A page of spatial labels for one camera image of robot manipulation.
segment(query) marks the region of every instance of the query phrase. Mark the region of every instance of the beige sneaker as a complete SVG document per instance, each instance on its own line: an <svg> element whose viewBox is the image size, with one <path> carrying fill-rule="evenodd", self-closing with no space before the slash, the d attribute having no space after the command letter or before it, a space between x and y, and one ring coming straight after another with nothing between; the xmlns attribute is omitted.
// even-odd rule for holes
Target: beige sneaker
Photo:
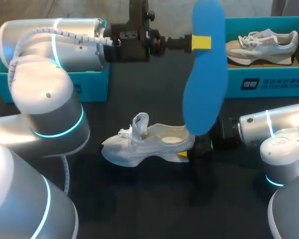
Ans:
<svg viewBox="0 0 299 239"><path fill-rule="evenodd" d="M275 64L290 65L292 55L298 47L298 33L277 34L267 29L250 32L248 36L226 43L227 57L242 65L256 60L267 60Z"/></svg>

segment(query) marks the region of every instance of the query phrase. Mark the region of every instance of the gray floor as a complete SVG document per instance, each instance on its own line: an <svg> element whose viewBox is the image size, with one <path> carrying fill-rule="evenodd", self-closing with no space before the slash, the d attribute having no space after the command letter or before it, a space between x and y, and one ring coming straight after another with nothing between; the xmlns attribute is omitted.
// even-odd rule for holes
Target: gray floor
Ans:
<svg viewBox="0 0 299 239"><path fill-rule="evenodd" d="M227 17L268 16L272 0L220 0ZM109 23L128 18L129 0L0 0L0 26L8 20L45 17L99 17ZM156 12L151 27L166 36L191 31L196 0L149 0Z"/></svg>

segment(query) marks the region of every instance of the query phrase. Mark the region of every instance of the glowing blue ring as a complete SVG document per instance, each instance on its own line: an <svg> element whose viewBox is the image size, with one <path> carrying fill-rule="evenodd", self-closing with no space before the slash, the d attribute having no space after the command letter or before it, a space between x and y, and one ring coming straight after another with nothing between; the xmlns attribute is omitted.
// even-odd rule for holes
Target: glowing blue ring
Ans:
<svg viewBox="0 0 299 239"><path fill-rule="evenodd" d="M82 108L82 113L81 113L81 117L79 118L79 120L76 122L76 124L71 127L70 129L68 129L67 131L63 132L63 133L58 133L58 134L55 134L55 135L44 135L44 134L40 134L40 133L37 133L35 131L33 131L36 135L40 136L40 137L43 137L43 138L56 138L56 137L60 137L60 136L63 136L69 132L71 132L72 130L74 130L79 124L80 122L82 121L83 119L83 114L84 114L84 111L83 111L83 106L81 105L81 108Z"/></svg>
<svg viewBox="0 0 299 239"><path fill-rule="evenodd" d="M266 175L266 178L267 178L268 182L270 182L271 184L273 184L273 185L275 185L275 186L278 186L278 187L282 187L282 186L283 186L283 184L274 183L273 181L271 181L271 180L267 177L267 175Z"/></svg>
<svg viewBox="0 0 299 239"><path fill-rule="evenodd" d="M45 211L44 211L44 214L43 214L43 217L42 217L42 220L38 226L38 228L35 230L33 236L30 238L30 239L36 239L36 237L39 235L39 233L41 232L42 230L42 227L46 221L46 218L48 217L48 213L49 213L49 210L50 210L50 205L51 205L51 191L50 191L50 187L49 187L49 184L48 184L48 181L45 179L45 177L43 175L41 175L43 177L43 180L45 182L45 185L46 185L46 190L47 190L47 200L46 200L46 207L45 207Z"/></svg>
<svg viewBox="0 0 299 239"><path fill-rule="evenodd" d="M58 18L58 19L55 20L55 22L53 24L53 28L54 29L57 29L59 21L61 19L62 18ZM61 64L60 64L60 61L59 61L59 57L58 57L58 53L56 52L56 35L52 34L51 38L52 38L52 52L53 52L54 59L56 61L56 64L58 64L59 67L61 67Z"/></svg>
<svg viewBox="0 0 299 239"><path fill-rule="evenodd" d="M268 124L268 127L269 127L270 135L271 135L271 137L273 137L274 136L274 131L273 131L273 126L272 126L272 123L271 123L269 111L266 111L266 116L267 116L267 124Z"/></svg>

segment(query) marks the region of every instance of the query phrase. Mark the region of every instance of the blue storage bin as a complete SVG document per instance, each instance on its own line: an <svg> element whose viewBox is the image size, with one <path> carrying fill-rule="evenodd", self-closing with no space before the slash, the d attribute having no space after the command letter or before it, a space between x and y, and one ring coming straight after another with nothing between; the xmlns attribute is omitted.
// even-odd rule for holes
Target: blue storage bin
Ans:
<svg viewBox="0 0 299 239"><path fill-rule="evenodd" d="M105 102L110 65L103 72L68 72L81 102ZM0 60L0 95L5 103L13 103L7 84L7 68Z"/></svg>
<svg viewBox="0 0 299 239"><path fill-rule="evenodd" d="M252 31L299 34L299 16L227 18L226 42ZM296 51L299 62L299 46ZM227 98L299 96L299 67L230 68Z"/></svg>

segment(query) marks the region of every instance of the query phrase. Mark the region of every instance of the white sneaker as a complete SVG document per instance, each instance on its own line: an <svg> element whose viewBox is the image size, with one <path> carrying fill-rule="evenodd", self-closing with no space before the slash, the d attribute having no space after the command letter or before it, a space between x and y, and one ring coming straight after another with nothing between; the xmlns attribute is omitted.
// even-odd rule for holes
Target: white sneaker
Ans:
<svg viewBox="0 0 299 239"><path fill-rule="evenodd" d="M154 124L148 127L149 115L139 113L127 130L108 138L102 145L101 154L111 163L135 167L145 158L159 156L170 162L188 162L178 153L191 149L195 136L185 126L174 127Z"/></svg>
<svg viewBox="0 0 299 239"><path fill-rule="evenodd" d="M298 33L277 34L267 29L250 32L248 36L238 37L226 43L229 59L242 65L250 65L256 60L267 60L275 64L290 65L292 55L298 47Z"/></svg>

